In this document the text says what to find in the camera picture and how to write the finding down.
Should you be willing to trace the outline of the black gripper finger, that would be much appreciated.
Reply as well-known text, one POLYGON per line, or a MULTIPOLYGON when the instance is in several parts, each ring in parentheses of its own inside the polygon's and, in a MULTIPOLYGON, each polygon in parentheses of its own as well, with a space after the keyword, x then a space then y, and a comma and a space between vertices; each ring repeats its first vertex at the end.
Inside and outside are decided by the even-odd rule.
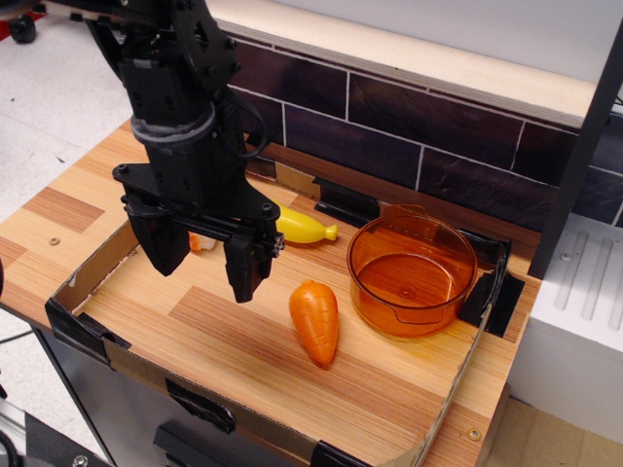
POLYGON ((226 272, 237 303, 253 299, 255 290, 270 276, 273 258, 246 234, 234 234, 224 244, 226 272))
POLYGON ((168 213, 141 212, 127 207, 130 225, 152 266, 171 275, 190 252, 188 232, 173 222, 168 213))

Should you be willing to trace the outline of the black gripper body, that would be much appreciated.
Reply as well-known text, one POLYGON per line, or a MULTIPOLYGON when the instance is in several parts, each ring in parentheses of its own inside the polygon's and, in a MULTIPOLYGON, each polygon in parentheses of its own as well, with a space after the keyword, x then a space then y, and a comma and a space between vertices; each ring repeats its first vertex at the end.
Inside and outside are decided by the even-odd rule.
POLYGON ((278 207, 252 188, 245 170, 241 127, 243 105, 224 99, 204 103, 189 120, 168 122, 134 116, 131 130, 148 161, 118 165, 113 177, 125 189, 125 211, 168 213, 187 232, 222 242, 234 234, 252 236, 271 257, 280 253, 278 207))

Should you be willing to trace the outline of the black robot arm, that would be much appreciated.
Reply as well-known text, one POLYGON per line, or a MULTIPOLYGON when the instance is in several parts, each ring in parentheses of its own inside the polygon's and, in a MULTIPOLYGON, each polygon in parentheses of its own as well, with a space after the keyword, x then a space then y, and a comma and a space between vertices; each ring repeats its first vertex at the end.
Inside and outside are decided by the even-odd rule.
POLYGON ((172 273, 190 234, 221 241, 236 300, 252 299, 283 246, 278 207, 246 179, 256 150, 241 118, 255 109, 230 87, 237 44, 203 1, 45 1, 87 24, 121 79, 145 163, 113 171, 133 232, 156 270, 172 273))

